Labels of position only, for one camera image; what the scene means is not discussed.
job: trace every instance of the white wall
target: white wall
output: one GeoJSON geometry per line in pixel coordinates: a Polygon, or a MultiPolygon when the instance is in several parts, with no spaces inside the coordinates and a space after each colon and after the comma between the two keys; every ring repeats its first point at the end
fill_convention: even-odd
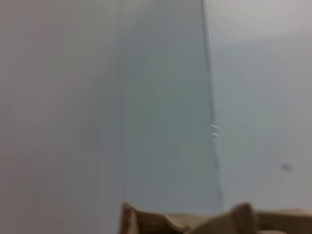
{"type": "Polygon", "coordinates": [[[0,232],[115,233],[117,2],[0,2],[0,232]]]}
{"type": "Polygon", "coordinates": [[[312,207],[311,9],[308,0],[207,1],[226,208],[312,207]]]}
{"type": "Polygon", "coordinates": [[[122,16],[125,198],[149,211],[218,212],[201,1],[128,0],[122,16]]]}

